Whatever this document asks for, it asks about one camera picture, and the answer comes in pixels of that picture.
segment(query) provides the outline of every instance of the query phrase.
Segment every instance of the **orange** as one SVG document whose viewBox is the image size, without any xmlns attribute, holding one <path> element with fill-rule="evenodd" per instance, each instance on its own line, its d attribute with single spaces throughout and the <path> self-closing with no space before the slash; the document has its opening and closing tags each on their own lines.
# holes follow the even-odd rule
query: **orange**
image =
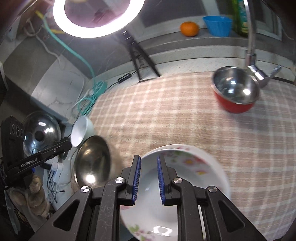
<svg viewBox="0 0 296 241">
<path fill-rule="evenodd" d="M 184 22 L 180 26 L 181 33 L 187 37 L 193 37 L 198 34 L 200 27 L 194 22 Z"/>
</svg>

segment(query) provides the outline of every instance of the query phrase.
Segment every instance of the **white cup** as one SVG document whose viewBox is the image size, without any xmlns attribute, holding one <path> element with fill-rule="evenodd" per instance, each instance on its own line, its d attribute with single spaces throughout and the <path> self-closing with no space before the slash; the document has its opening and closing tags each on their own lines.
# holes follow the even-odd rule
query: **white cup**
<svg viewBox="0 0 296 241">
<path fill-rule="evenodd" d="M 94 125 L 89 118 L 81 116 L 75 122 L 71 132 L 71 144 L 77 147 L 83 144 L 86 139 L 95 135 Z"/>
</svg>

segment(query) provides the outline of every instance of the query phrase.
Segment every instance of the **white bowl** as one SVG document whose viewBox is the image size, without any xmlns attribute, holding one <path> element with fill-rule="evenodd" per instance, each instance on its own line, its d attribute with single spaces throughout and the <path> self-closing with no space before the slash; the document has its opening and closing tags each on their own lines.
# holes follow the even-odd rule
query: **white bowl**
<svg viewBox="0 0 296 241">
<path fill-rule="evenodd" d="M 141 158 L 136 204 L 120 208 L 124 225 L 139 240 L 177 241 L 177 206 L 165 207 L 160 199 L 156 159 L 161 154 L 178 177 L 202 188 L 217 186 L 230 199 L 228 178 L 211 155 L 188 145 L 157 148 Z"/>
<path fill-rule="evenodd" d="M 81 116 L 74 123 L 71 132 L 71 144 L 74 147 L 83 144 L 86 139 L 95 135 L 94 125 L 89 118 Z"/>
</svg>

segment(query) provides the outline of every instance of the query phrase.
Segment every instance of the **floral plate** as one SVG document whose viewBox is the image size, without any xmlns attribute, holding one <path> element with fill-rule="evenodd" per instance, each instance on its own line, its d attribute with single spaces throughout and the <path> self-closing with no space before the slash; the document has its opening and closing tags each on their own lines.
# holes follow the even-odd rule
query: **floral plate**
<svg viewBox="0 0 296 241">
<path fill-rule="evenodd" d="M 164 155 L 166 164 L 175 168 L 178 177 L 202 188 L 215 185 L 228 198 L 229 181 L 222 166 L 211 155 L 193 146 L 163 146 L 141 158 L 137 201 L 133 207 L 121 206 L 122 221 L 140 241 L 177 241 L 177 207 L 165 207 L 160 199 L 158 155 Z"/>
</svg>

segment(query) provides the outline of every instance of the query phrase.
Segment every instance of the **yellow cable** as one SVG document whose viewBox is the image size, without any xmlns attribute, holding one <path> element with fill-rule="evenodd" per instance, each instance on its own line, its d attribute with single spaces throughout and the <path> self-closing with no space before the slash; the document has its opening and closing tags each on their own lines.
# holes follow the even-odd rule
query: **yellow cable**
<svg viewBox="0 0 296 241">
<path fill-rule="evenodd" d="M 41 18 L 42 20 L 44 19 L 44 15 L 39 12 L 38 10 L 35 11 L 36 15 Z M 59 29 L 50 29 L 54 34 L 64 34 L 65 32 Z"/>
</svg>

